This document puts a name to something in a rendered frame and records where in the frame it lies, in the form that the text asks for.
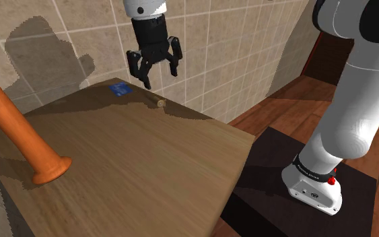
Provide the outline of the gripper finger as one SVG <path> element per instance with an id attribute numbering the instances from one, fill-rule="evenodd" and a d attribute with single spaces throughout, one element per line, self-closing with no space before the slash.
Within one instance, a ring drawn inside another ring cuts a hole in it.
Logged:
<path id="1" fill-rule="evenodd" d="M 179 60 L 183 58 L 180 41 L 177 37 L 171 36 L 168 39 L 169 45 L 172 49 L 172 54 L 167 52 L 166 59 L 170 62 L 170 72 L 174 77 L 178 76 L 177 67 Z"/>
<path id="2" fill-rule="evenodd" d="M 126 56 L 130 74 L 141 81 L 146 89 L 150 90 L 151 84 L 149 82 L 148 73 L 153 63 L 144 57 L 142 51 L 128 50 Z"/>

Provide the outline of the blue card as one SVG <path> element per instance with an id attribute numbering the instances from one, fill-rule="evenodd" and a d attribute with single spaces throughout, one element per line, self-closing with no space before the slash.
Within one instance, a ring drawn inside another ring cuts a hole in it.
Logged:
<path id="1" fill-rule="evenodd" d="M 125 82 L 119 82 L 108 87 L 116 96 L 123 96 L 132 92 L 132 89 Z"/>

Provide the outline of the small wooden cylinder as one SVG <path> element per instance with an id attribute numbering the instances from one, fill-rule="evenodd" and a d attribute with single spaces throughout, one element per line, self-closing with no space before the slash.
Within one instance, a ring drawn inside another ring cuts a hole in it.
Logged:
<path id="1" fill-rule="evenodd" d="M 166 100 L 158 96 L 150 96 L 149 99 L 159 108 L 166 105 Z"/>

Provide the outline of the wooden table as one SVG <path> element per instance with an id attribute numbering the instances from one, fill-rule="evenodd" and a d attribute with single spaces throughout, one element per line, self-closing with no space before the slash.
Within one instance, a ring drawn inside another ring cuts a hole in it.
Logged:
<path id="1" fill-rule="evenodd" d="M 209 237 L 254 137 L 137 86 L 105 81 L 26 115 L 71 167 L 35 185 L 0 133 L 0 181 L 35 237 Z"/>

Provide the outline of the orange baseball bat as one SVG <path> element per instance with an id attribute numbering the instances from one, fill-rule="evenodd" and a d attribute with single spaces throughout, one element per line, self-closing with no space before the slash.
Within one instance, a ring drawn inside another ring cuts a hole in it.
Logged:
<path id="1" fill-rule="evenodd" d="M 0 88 L 0 129 L 32 167 L 34 184 L 45 184 L 63 175 L 72 159 L 61 157 L 37 134 L 15 104 Z"/>

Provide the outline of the dark robot stand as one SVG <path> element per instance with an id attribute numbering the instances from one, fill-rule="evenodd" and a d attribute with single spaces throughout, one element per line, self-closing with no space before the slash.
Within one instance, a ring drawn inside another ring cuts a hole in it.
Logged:
<path id="1" fill-rule="evenodd" d="M 337 166 L 343 202 L 333 216 L 292 197 L 281 178 L 304 144 L 266 128 L 252 144 L 221 218 L 241 237 L 371 237 L 376 179 Z"/>

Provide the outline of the dark brown door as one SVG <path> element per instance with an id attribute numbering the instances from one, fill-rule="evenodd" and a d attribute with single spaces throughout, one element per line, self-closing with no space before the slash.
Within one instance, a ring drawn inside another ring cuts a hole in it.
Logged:
<path id="1" fill-rule="evenodd" d="M 353 39 L 321 32 L 302 69 L 301 75 L 336 86 L 354 45 Z"/>

